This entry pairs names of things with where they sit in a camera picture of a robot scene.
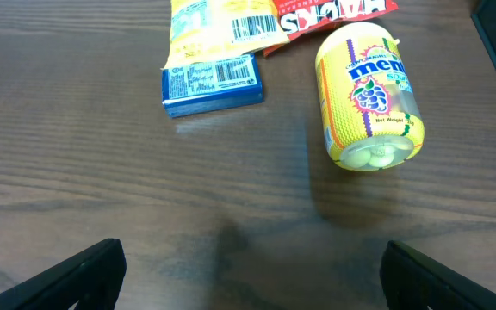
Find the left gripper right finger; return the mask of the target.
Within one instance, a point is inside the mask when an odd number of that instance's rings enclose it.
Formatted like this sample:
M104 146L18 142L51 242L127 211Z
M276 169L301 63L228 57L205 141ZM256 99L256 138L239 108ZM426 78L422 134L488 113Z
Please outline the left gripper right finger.
M390 240L380 267L390 309L496 310L496 294L400 241Z

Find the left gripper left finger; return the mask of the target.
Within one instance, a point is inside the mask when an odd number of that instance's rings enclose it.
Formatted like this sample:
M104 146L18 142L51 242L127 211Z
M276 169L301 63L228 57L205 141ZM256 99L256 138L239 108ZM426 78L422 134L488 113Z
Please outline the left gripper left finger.
M0 310L113 310L127 271L119 239L104 239L0 294Z

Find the yellow candy bag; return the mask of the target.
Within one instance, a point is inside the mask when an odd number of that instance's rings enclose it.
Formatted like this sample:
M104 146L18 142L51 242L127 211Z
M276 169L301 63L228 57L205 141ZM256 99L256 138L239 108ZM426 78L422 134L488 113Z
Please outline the yellow candy bag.
M216 61L289 42L271 0L171 0L165 68Z

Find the red Hacks candy bag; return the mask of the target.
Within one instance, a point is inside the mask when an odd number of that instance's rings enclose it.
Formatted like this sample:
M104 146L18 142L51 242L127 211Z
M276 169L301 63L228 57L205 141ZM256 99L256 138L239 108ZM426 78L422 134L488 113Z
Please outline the red Hacks candy bag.
M274 5L290 41L335 30L344 22L368 22L399 8L394 0L274 0Z

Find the yellow Mentos bottle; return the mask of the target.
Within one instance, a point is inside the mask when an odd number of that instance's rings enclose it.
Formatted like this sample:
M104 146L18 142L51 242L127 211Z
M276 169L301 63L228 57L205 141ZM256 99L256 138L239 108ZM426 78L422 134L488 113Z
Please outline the yellow Mentos bottle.
M396 40L372 22L353 22L320 46L315 71L325 148L339 167L378 171L415 157L425 125Z

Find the small blue gum box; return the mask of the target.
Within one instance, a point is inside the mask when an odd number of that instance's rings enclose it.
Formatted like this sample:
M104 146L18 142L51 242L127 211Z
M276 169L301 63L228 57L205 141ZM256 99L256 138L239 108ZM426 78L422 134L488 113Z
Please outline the small blue gum box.
M171 118L263 101L264 87L252 54L162 72L162 104Z

